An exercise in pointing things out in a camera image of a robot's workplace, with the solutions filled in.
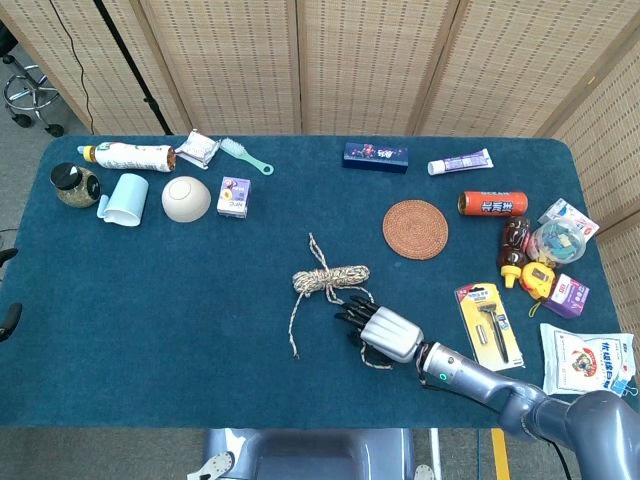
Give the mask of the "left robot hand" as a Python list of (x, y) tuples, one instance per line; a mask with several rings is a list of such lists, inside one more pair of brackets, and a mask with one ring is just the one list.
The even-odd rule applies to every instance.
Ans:
[[(2, 250), (0, 266), (3, 266), (7, 261), (14, 258), (18, 254), (18, 252), (19, 250), (15, 247)], [(8, 340), (15, 331), (20, 321), (22, 310), (23, 305), (20, 302), (15, 302), (9, 306), (4, 320), (1, 323), (1, 342)]]

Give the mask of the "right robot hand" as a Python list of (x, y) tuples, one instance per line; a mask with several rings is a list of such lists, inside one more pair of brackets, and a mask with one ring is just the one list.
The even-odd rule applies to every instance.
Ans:
[(408, 364), (424, 344), (423, 331), (391, 309), (353, 295), (335, 317), (355, 328), (360, 342), (391, 362)]

